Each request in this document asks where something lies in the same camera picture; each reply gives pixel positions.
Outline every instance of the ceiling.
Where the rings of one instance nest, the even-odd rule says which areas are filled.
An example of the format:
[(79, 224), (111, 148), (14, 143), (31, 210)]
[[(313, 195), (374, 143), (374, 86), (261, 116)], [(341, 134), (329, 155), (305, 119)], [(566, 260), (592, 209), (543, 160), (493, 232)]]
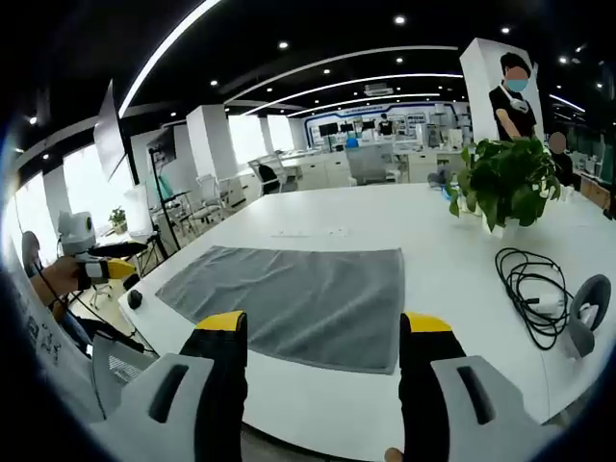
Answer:
[[(283, 72), (362, 50), (406, 45), (446, 45), (458, 51), (413, 50), (371, 54), (313, 67), (243, 95), (242, 100), (272, 101), (290, 94), (347, 80), (389, 74), (461, 74), (459, 55), (475, 37), (526, 49), (540, 66), (542, 105), (555, 93), (590, 113), (601, 107), (607, 88), (598, 90), (602, 71), (613, 65), (613, 51), (601, 40), (611, 25), (595, 0), (503, 0), (402, 2), (355, 0), (222, 0), (178, 39), (158, 61), (132, 105), (175, 102), (175, 118), (199, 104), (223, 103)], [(114, 79), (116, 104), (159, 43), (201, 0), (90, 0), (66, 3), (53, 30), (47, 27), (36, 78), (19, 109), (23, 117), (48, 113), (40, 123), (22, 123), (24, 148), (87, 117), (96, 116), (105, 89)], [(394, 16), (406, 23), (397, 26)], [(501, 27), (508, 26), (508, 35)], [(280, 40), (289, 43), (278, 48)], [(576, 53), (576, 48), (584, 45)], [(575, 57), (558, 62), (559, 56)], [(403, 63), (396, 58), (403, 58)], [(323, 70), (330, 69), (325, 75)], [(210, 82), (217, 80), (212, 87)], [(448, 99), (466, 96), (463, 79), (385, 79), (401, 93), (441, 92)], [(313, 108), (353, 99), (362, 84), (323, 90), (285, 101)], [(231, 106), (230, 114), (249, 107)], [(564, 107), (565, 116), (573, 112)], [(280, 113), (278, 108), (259, 115)], [(156, 123), (170, 121), (165, 111)]]

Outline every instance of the desk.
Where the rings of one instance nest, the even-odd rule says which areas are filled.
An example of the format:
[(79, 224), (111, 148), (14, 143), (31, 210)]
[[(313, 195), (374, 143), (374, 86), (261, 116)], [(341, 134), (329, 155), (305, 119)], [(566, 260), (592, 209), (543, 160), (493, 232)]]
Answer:
[[(343, 238), (322, 232), (341, 226)], [(309, 236), (273, 237), (290, 229)], [(447, 321), (466, 353), (483, 356), (511, 380), (524, 396), (526, 411), (543, 423), (602, 369), (616, 334), (616, 308), (607, 311), (597, 350), (583, 361), (567, 360), (560, 349), (542, 355), (505, 294), (494, 257), (505, 244), (548, 255), (563, 267), (574, 292), (597, 272), (616, 281), (615, 237), (613, 223), (579, 195), (571, 203), (549, 202), (538, 223), (504, 243), (485, 234), (477, 217), (453, 217), (440, 192), (426, 184), (274, 194), (152, 271), (136, 286), (143, 294), (137, 311), (128, 307), (126, 296), (120, 306), (159, 354), (177, 352), (193, 324), (154, 294), (212, 245), (317, 251), (400, 247), (406, 310)], [(280, 440), (359, 460), (382, 460), (386, 448), (403, 445), (398, 366), (393, 375), (340, 372), (249, 351), (246, 378), (244, 421)]]

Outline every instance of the window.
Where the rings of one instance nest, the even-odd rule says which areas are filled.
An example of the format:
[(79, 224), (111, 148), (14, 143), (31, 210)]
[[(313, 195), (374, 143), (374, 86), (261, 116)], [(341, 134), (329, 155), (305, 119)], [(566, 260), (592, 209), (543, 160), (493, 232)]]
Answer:
[(90, 212), (98, 235), (111, 228), (109, 215), (133, 188), (128, 159), (120, 163), (109, 183), (105, 181), (94, 144), (64, 157), (64, 180), (71, 212)]
[(291, 125), (286, 116), (268, 115), (268, 124), (274, 151), (291, 151), (295, 148)]
[(256, 115), (230, 115), (229, 131), (238, 165), (268, 155), (261, 123)]
[(19, 262), (21, 262), (21, 235), (25, 231), (32, 231), (37, 235), (40, 244), (38, 255), (44, 267), (56, 260), (58, 238), (47, 207), (42, 173), (28, 181), (11, 198), (5, 210), (5, 220), (4, 233), (8, 232), (11, 235)]

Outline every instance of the curved light strip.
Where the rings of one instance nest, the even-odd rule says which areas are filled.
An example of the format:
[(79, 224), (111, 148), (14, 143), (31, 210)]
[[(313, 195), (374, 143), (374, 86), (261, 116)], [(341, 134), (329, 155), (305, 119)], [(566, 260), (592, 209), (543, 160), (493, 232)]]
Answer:
[(335, 89), (336, 87), (342, 87), (344, 85), (352, 85), (359, 84), (361, 82), (372, 82), (374, 80), (385, 80), (385, 79), (401, 79), (406, 77), (450, 77), (452, 79), (463, 79), (464, 76), (460, 74), (393, 74), (393, 75), (381, 75), (379, 77), (366, 77), (365, 79), (355, 79), (355, 80), (347, 80), (346, 82), (339, 82), (337, 84), (325, 85), (323, 87), (318, 87), (317, 89), (311, 89), (307, 91), (302, 91), (300, 93), (292, 94), (291, 96), (285, 96), (284, 98), (276, 99), (268, 104), (264, 104), (263, 106), (259, 106), (258, 108), (251, 109), (250, 111), (243, 113), (242, 116), (249, 116), (257, 111), (261, 111), (262, 109), (268, 108), (269, 106), (273, 106), (274, 104), (281, 103), (282, 101), (287, 101), (289, 99), (297, 98), (299, 96), (303, 96), (305, 94), (314, 93), (315, 91), (329, 90)]
[(318, 106), (317, 108), (306, 109), (305, 111), (299, 111), (298, 113), (289, 114), (287, 115), (287, 117), (299, 116), (300, 114), (310, 113), (311, 111), (319, 111), (321, 109), (333, 108), (335, 106), (342, 106), (345, 104), (365, 103), (366, 101), (374, 101), (376, 99), (419, 98), (419, 97), (440, 96), (440, 95), (441, 93), (409, 93), (409, 94), (389, 94), (387, 96), (373, 96), (372, 98), (350, 99), (348, 101), (341, 101), (340, 103), (326, 104), (324, 106)]
[(582, 109), (580, 106), (576, 106), (574, 103), (567, 101), (566, 99), (563, 99), (559, 96), (556, 96), (555, 94), (551, 94), (550, 98), (555, 99), (556, 101), (560, 101), (561, 103), (566, 104), (567, 106), (571, 106), (574, 109), (577, 109), (578, 111), (580, 111), (581, 113), (585, 113), (586, 110)]
[(163, 43), (159, 45), (154, 54), (150, 57), (149, 60), (147, 60), (147, 63), (145, 63), (145, 66), (133, 82), (133, 85), (128, 90), (128, 93), (126, 93), (124, 101), (122, 101), (122, 104), (119, 107), (120, 118), (124, 117), (128, 106), (131, 104), (131, 101), (133, 101), (133, 98), (137, 94), (137, 91), (139, 91), (140, 86), (147, 78), (147, 75), (152, 71), (158, 60), (163, 57), (169, 47), (176, 40), (178, 40), (180, 36), (182, 36), (182, 34), (184, 34), (186, 30), (191, 27), (199, 17), (207, 13), (211, 8), (215, 7), (221, 1), (222, 0), (205, 0), (201, 5), (192, 10), (192, 13), (186, 16), (184, 20), (182, 20), (182, 22), (180, 22), (175, 27), (175, 29), (173, 29), (173, 31), (167, 36), (167, 38), (165, 38), (165, 41), (163, 41)]
[(345, 55), (334, 56), (333, 58), (327, 58), (326, 60), (316, 61), (314, 63), (310, 63), (307, 65), (303, 65), (302, 67), (297, 67), (295, 69), (289, 70), (287, 72), (283, 72), (282, 74), (275, 75), (268, 80), (264, 80), (263, 82), (258, 83), (257, 85), (253, 85), (247, 90), (241, 91), (235, 96), (227, 99), (224, 104), (233, 101), (234, 99), (238, 99), (240, 96), (244, 96), (247, 93), (250, 93), (253, 90), (257, 90), (260, 87), (263, 87), (271, 82), (275, 82), (276, 80), (282, 79), (283, 77), (287, 77), (289, 75), (293, 75), (297, 72), (301, 72), (302, 70), (310, 69), (311, 67), (316, 67), (318, 65), (323, 65), (327, 63), (333, 63), (339, 60), (345, 60), (347, 58), (355, 58), (358, 56), (372, 55), (374, 53), (389, 53), (393, 51), (405, 51), (405, 50), (445, 50), (445, 51), (457, 51), (457, 46), (442, 46), (442, 45), (405, 45), (405, 46), (390, 46), (388, 48), (373, 48), (372, 50), (363, 50), (363, 51), (355, 51), (354, 53), (346, 53)]

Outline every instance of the gray towel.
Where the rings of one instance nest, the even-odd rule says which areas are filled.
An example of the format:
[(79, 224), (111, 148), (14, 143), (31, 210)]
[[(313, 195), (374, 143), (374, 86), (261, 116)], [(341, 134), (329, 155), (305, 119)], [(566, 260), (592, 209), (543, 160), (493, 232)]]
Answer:
[(351, 372), (391, 373), (404, 306), (399, 249), (303, 252), (212, 247), (157, 297), (198, 323), (244, 310), (250, 349)]

